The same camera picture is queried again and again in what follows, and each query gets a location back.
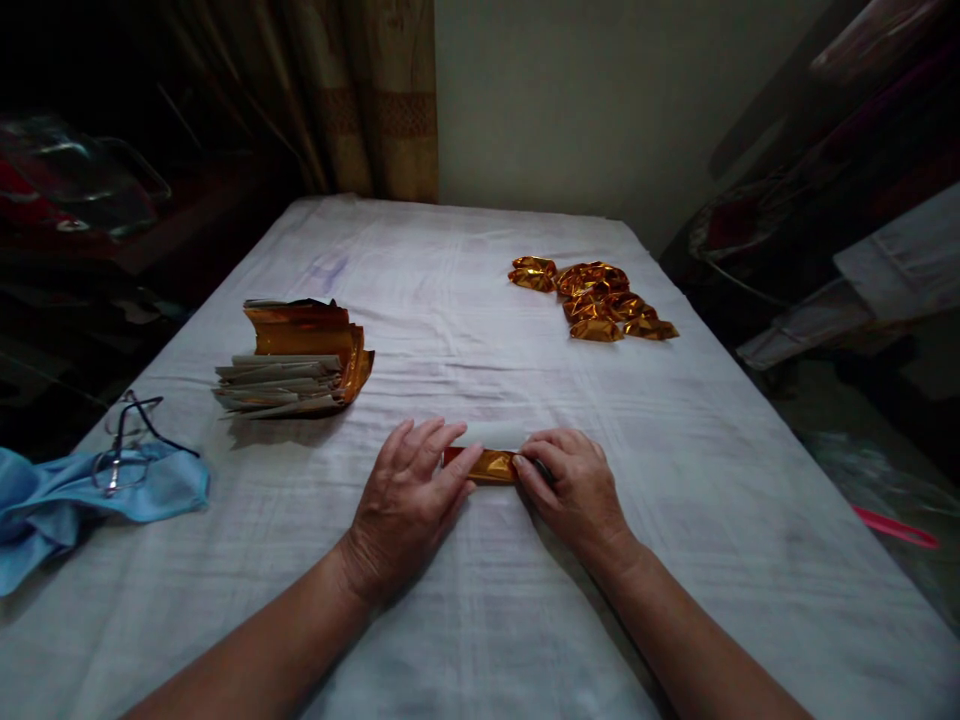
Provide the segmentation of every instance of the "blue cloth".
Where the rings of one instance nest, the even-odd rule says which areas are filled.
[[[146,477],[107,497],[90,477],[96,453],[33,465],[0,448],[0,597],[44,560],[73,548],[84,520],[119,513],[147,523],[207,506],[210,473],[199,458],[164,443],[124,450],[123,457],[150,460]],[[122,464],[119,484],[136,482],[143,471],[142,464]],[[97,474],[101,487],[111,472],[107,466]]]

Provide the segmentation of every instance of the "hand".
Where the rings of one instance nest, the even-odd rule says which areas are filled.
[[[385,603],[426,564],[476,489],[467,473],[483,451],[479,444],[436,472],[443,451],[466,430],[443,418],[416,428],[407,420],[383,444],[339,543],[347,584],[368,604]]]
[[[553,486],[530,460],[547,466],[556,479]],[[602,447],[579,430],[542,430],[524,443],[514,464],[540,516],[588,570],[630,562],[637,541],[623,517]]]

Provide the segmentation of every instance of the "bed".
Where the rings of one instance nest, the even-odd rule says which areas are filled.
[[[521,255],[604,260],[681,336],[571,340]],[[332,296],[376,365],[323,420],[225,420],[213,368],[251,352],[247,298]],[[2,605],[7,718],[116,716],[261,607],[349,526],[407,416],[583,429],[627,519],[817,717],[939,717],[960,646],[622,223],[337,196],[297,201],[134,384],[199,449],[210,507],[108,524]],[[94,428],[81,449],[102,449]],[[429,569],[307,717],[656,717],[661,694],[569,553],[481,488]]]

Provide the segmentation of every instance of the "plastic bag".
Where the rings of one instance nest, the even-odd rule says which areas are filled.
[[[927,550],[875,533],[934,609],[960,636],[956,581],[960,565],[960,501],[933,483],[900,472],[873,443],[846,433],[797,433],[827,477],[851,505],[926,530],[941,542]]]

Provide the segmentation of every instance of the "brown curtain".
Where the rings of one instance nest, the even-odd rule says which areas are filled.
[[[247,136],[296,156],[311,192],[437,202],[433,0],[114,4]]]

